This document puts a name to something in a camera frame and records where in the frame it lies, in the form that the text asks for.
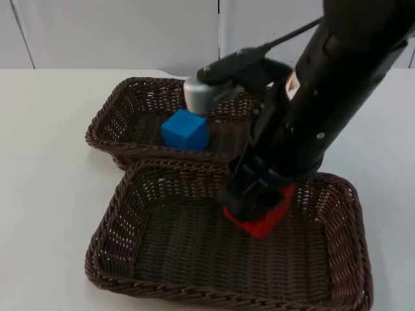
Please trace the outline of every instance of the black cable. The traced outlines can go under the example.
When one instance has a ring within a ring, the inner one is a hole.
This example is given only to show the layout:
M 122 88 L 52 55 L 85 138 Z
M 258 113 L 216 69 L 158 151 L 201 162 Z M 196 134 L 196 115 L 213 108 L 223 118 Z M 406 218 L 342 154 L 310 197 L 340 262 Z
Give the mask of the black cable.
M 323 20 L 323 17 L 320 17 L 306 25 L 304 25 L 303 27 L 300 27 L 299 29 L 296 29 L 292 32 L 290 32 L 289 34 L 286 34 L 278 39 L 275 39 L 274 41 L 268 42 L 266 44 L 260 45 L 258 47 L 258 49 L 263 50 L 264 53 L 267 53 L 270 49 L 272 49 L 273 47 L 276 47 L 277 45 L 286 42 L 290 39 L 293 39 L 294 37 L 302 34 L 303 32 L 306 32 L 309 29 L 312 29 L 313 27 L 317 26 L 318 24 L 320 24 L 320 22 Z

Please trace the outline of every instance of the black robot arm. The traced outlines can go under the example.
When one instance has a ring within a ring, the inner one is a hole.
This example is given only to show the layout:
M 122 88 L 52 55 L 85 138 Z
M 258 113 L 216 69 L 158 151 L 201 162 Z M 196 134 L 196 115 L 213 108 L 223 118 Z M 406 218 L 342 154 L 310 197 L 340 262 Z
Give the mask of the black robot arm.
M 267 213 L 283 200 L 278 189 L 319 169 L 327 148 L 407 46 L 415 29 L 415 1 L 324 0 L 318 22 L 294 69 L 266 59 L 269 45 L 263 45 L 197 74 L 200 84 L 243 86 L 263 103 L 220 195 L 239 222 Z

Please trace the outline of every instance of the table surface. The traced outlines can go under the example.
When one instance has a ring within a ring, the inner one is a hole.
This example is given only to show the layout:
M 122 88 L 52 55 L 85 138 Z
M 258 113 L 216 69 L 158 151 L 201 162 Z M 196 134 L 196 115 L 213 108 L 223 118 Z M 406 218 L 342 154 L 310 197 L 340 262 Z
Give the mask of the table surface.
M 89 239 L 123 176 L 86 128 L 115 85 L 156 70 L 0 71 L 0 309 L 194 310 L 98 290 Z M 415 285 L 415 70 L 393 69 L 327 151 L 363 206 L 373 310 L 410 310 Z

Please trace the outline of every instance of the blue cube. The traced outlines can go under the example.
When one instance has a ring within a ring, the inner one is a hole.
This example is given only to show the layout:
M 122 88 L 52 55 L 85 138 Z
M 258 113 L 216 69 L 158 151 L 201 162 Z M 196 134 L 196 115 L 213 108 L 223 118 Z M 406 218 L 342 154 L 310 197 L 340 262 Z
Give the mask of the blue cube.
M 166 147 L 201 151 L 209 142 L 206 120 L 179 109 L 161 125 L 161 136 Z

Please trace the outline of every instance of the brown wicker basket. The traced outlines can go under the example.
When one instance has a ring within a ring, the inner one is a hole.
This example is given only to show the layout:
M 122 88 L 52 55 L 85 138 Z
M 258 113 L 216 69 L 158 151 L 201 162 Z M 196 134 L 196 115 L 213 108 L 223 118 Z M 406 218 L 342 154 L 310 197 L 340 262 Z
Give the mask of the brown wicker basket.
M 204 152 L 166 148 L 161 124 L 185 109 L 183 80 L 129 78 L 112 92 L 86 132 L 87 143 L 113 156 L 122 169 L 140 159 L 157 157 L 223 163 L 239 155 L 257 100 L 247 94 L 224 101 L 205 115 L 210 144 Z
M 145 160 L 128 170 L 91 239 L 99 288 L 239 310 L 369 310 L 373 288 L 353 186 L 300 185 L 284 221 L 255 239 L 223 217 L 224 166 Z

